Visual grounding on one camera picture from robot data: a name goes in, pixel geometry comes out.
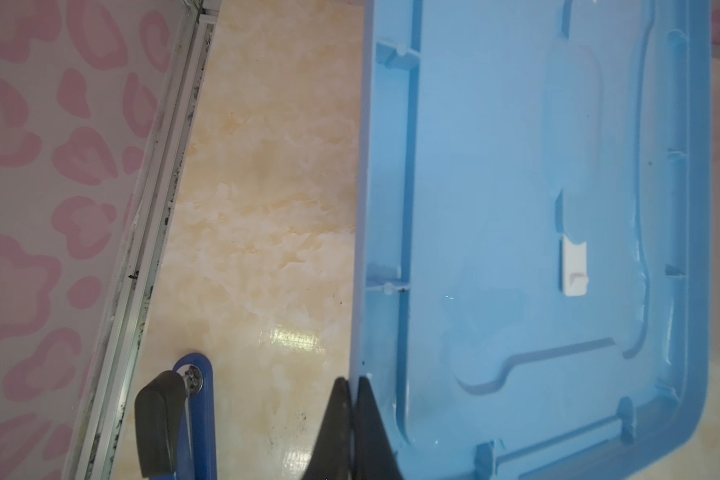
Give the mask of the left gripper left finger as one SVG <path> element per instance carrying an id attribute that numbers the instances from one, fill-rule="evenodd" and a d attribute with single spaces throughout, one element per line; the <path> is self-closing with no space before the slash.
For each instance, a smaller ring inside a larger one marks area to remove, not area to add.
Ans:
<path id="1" fill-rule="evenodd" d="M 352 401 L 348 381 L 334 381 L 303 479 L 347 480 L 350 477 Z"/>

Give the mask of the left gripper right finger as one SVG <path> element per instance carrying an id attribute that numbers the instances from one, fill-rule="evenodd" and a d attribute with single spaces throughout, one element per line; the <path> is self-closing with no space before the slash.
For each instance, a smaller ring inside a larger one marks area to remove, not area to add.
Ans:
<path id="1" fill-rule="evenodd" d="M 358 381 L 353 427 L 353 478 L 402 480 L 403 476 L 390 446 L 371 383 L 366 377 L 360 377 Z"/>

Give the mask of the blue plastic bin lid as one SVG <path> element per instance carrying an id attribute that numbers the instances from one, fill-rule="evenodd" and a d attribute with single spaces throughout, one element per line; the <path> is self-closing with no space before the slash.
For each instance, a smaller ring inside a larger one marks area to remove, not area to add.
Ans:
<path id="1" fill-rule="evenodd" d="M 369 1 L 350 378 L 406 479 L 624 479 L 708 384 L 706 1 Z"/>

